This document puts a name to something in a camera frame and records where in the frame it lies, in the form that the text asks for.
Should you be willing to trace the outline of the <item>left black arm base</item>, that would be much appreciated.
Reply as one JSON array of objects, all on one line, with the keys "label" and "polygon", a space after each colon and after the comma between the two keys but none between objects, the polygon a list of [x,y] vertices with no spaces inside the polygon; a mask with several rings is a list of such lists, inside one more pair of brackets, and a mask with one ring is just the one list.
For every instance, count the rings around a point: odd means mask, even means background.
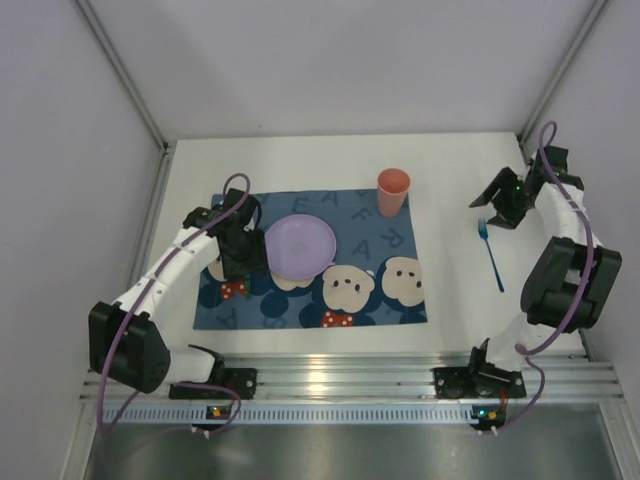
[{"label": "left black arm base", "polygon": [[[224,387],[233,390],[241,400],[251,400],[256,392],[257,376],[258,371],[254,368],[225,368],[214,373],[205,385]],[[231,399],[231,395],[226,391],[204,389],[201,383],[198,383],[197,388],[174,384],[170,386],[169,398],[171,400],[221,400]]]}]

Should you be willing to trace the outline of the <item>orange plastic cup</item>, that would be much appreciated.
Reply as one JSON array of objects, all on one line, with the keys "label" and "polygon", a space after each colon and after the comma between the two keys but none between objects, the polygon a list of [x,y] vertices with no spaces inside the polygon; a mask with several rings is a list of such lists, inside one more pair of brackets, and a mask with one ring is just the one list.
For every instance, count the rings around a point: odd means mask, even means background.
[{"label": "orange plastic cup", "polygon": [[378,209],[385,217],[394,217],[401,210],[411,186],[409,175],[399,168],[388,168],[377,178]]}]

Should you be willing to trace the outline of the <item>silver spoon green handle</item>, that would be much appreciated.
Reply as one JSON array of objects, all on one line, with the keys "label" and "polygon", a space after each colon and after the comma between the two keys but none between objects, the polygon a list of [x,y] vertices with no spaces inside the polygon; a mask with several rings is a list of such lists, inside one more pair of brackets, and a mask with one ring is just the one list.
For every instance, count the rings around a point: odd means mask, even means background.
[{"label": "silver spoon green handle", "polygon": [[245,282],[244,282],[244,296],[245,298],[249,299],[251,298],[251,274],[247,274],[245,277]]}]

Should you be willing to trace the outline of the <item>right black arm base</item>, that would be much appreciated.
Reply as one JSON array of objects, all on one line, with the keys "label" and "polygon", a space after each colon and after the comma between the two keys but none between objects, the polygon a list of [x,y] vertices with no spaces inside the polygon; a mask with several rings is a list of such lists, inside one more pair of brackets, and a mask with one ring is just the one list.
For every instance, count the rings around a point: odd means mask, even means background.
[{"label": "right black arm base", "polygon": [[469,367],[440,367],[433,370],[436,397],[459,399],[522,399],[527,395],[522,374],[494,366],[472,372]]}]

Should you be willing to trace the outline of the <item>blue metallic fork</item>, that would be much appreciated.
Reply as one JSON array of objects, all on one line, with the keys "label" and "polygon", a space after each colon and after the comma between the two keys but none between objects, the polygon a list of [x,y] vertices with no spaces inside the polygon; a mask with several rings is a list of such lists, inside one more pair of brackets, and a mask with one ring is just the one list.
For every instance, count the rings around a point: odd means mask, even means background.
[{"label": "blue metallic fork", "polygon": [[498,290],[501,293],[504,293],[505,292],[504,284],[502,282],[502,279],[501,279],[501,276],[500,276],[500,273],[499,273],[499,270],[498,270],[498,267],[497,267],[497,264],[496,264],[496,261],[495,261],[495,257],[494,257],[494,254],[493,254],[490,242],[489,242],[488,224],[487,224],[485,218],[481,217],[481,218],[478,219],[477,230],[478,230],[479,237],[483,240],[483,242],[484,242],[484,244],[486,246],[486,249],[487,249],[487,252],[488,252],[488,255],[489,255],[489,259],[490,259],[490,262],[491,262],[491,266],[492,266],[492,269],[493,269],[493,272],[494,272],[494,276],[495,276],[495,279],[496,279],[496,282],[497,282]]}]

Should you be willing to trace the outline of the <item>blue cartoon placemat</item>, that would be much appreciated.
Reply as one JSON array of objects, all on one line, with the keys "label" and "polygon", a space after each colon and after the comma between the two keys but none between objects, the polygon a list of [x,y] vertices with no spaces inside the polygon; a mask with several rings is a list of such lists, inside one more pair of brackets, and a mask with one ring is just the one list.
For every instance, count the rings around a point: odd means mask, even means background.
[{"label": "blue cartoon placemat", "polygon": [[427,320],[421,267],[410,205],[387,218],[377,192],[320,190],[262,193],[260,225],[269,228],[293,214],[313,215],[334,231],[332,264],[313,279],[292,282],[267,275],[249,299],[215,305],[206,299],[212,277],[200,277],[197,330],[261,330],[419,324]]}]

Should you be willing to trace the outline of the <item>purple plastic plate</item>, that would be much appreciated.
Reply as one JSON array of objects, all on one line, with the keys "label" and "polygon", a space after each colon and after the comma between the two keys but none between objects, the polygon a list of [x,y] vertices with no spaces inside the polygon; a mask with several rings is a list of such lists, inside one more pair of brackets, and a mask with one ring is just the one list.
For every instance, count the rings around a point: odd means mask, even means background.
[{"label": "purple plastic plate", "polygon": [[265,243],[270,271],[287,280],[314,278],[331,265],[337,251],[331,227],[308,214],[277,220],[266,231]]}]

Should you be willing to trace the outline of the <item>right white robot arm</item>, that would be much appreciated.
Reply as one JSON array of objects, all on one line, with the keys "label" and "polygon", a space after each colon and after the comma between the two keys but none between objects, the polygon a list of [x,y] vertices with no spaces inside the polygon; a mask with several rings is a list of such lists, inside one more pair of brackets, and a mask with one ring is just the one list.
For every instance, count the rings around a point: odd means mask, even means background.
[{"label": "right white robot arm", "polygon": [[548,237],[522,287],[519,314],[471,351],[471,378],[488,388],[513,384],[525,357],[546,350],[560,335],[591,328],[621,268],[620,253],[605,248],[592,231],[584,184],[569,173],[567,158],[567,149],[547,145],[530,159],[524,176],[503,168],[471,204],[492,205],[490,225],[508,230],[534,211]]}]

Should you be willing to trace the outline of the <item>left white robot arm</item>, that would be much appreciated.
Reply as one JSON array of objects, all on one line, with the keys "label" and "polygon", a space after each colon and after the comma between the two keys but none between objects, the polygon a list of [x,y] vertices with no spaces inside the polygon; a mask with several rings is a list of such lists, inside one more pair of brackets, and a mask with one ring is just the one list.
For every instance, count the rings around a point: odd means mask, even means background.
[{"label": "left white robot arm", "polygon": [[222,384],[221,354],[197,345],[172,347],[166,330],[177,303],[204,273],[212,277],[205,297],[215,305],[260,294],[268,273],[261,218],[260,202],[235,188],[221,203],[190,212],[170,247],[130,290],[91,309],[91,370],[146,394],[163,384]]}]

